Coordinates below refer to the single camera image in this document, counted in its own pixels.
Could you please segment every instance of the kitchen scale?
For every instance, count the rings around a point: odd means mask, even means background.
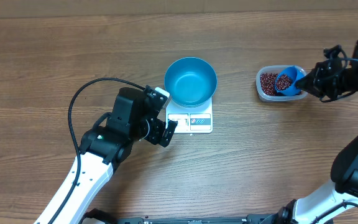
[[[213,129],[212,98],[197,107],[184,107],[173,100],[166,109],[166,122],[177,121],[175,133],[202,134],[211,133]]]

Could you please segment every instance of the wood grain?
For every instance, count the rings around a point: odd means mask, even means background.
[[[0,20],[0,223],[32,223],[67,175],[75,156],[67,107],[82,84],[163,86],[167,67],[186,56],[218,74],[214,131],[177,134],[167,148],[137,143],[90,208],[150,218],[276,212],[329,179],[358,135],[358,95],[263,103],[255,75],[267,65],[308,71],[323,48],[351,54],[357,39],[358,10]],[[78,139],[120,87],[97,83],[79,96]],[[358,223],[358,210],[336,223]]]
[[[358,0],[0,0],[0,19],[336,9],[358,9]]]

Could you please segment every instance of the wooden surface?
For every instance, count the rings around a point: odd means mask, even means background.
[[[351,55],[357,39],[358,10],[0,20],[0,223],[32,223],[66,177],[75,156],[67,108],[82,84],[163,86],[167,67],[186,56],[218,74],[214,131],[177,134],[167,148],[136,143],[90,208],[150,218],[277,212],[329,179],[358,135],[358,94],[263,103],[255,75],[267,65],[310,71],[323,48],[342,44]],[[98,83],[79,96],[78,139],[122,86]],[[358,223],[358,210],[336,223]]]
[[[358,0],[0,0],[0,18],[358,9]]]

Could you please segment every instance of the clear plastic container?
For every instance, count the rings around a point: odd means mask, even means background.
[[[256,89],[258,90],[259,98],[260,100],[264,102],[286,102],[291,100],[300,100],[306,97],[308,94],[305,91],[302,91],[302,94],[295,95],[295,96],[269,96],[266,95],[263,90],[262,86],[260,85],[260,75],[263,73],[280,73],[284,69],[291,67],[294,65],[272,65],[272,66],[266,66],[259,70],[258,74],[256,74]],[[303,68],[299,66],[295,66],[296,69],[299,69],[299,71],[303,74],[303,76],[306,76],[306,72],[303,70]]]

